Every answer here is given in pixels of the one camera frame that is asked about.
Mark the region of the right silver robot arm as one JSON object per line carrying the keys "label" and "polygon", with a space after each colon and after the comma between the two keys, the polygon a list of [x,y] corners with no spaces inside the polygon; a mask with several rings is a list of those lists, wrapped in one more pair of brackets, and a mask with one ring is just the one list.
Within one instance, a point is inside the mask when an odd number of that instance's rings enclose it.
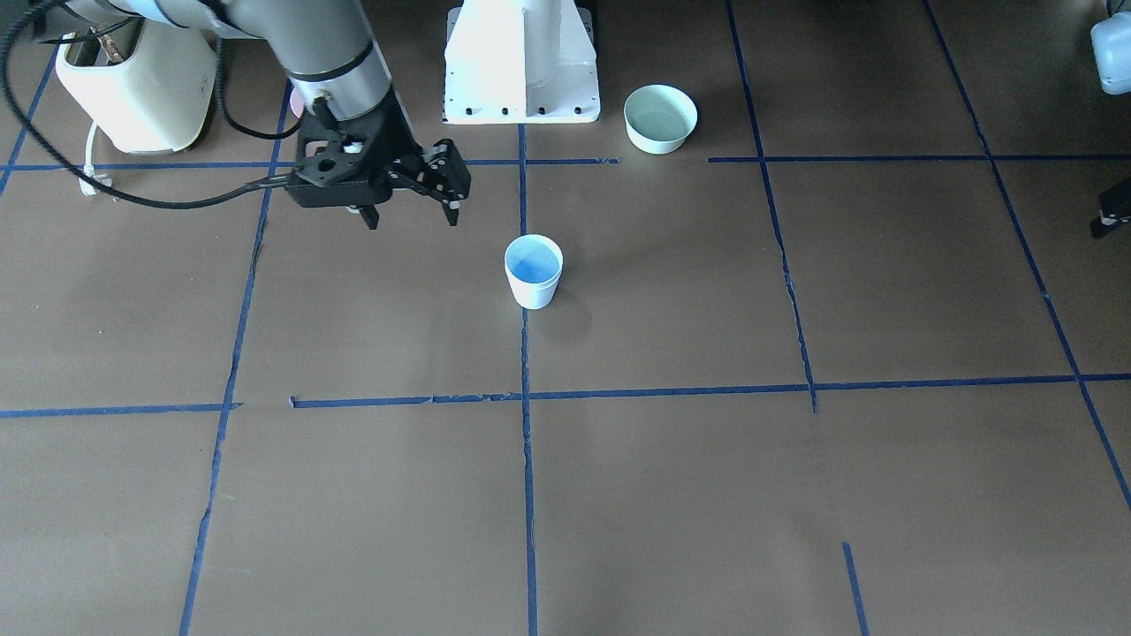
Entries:
{"label": "right silver robot arm", "polygon": [[347,207],[375,229],[378,205],[408,190],[439,201],[449,225],[457,224],[470,190],[469,170],[455,141],[421,148],[414,140],[357,1],[5,1],[3,68],[24,31],[57,35],[129,18],[264,40],[307,104],[291,172],[221,196],[155,206],[210,207],[280,186],[301,207]]}

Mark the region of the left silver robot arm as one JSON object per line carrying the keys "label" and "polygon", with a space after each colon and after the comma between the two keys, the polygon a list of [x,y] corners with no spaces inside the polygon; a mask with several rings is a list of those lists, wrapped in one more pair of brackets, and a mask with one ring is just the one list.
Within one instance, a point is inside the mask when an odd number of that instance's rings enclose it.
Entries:
{"label": "left silver robot arm", "polygon": [[[1130,93],[1130,3],[1106,1],[1108,17],[1090,29],[1100,88],[1107,95]],[[1089,225],[1096,240],[1130,221],[1130,178],[1112,184],[1098,196],[1100,210]]]}

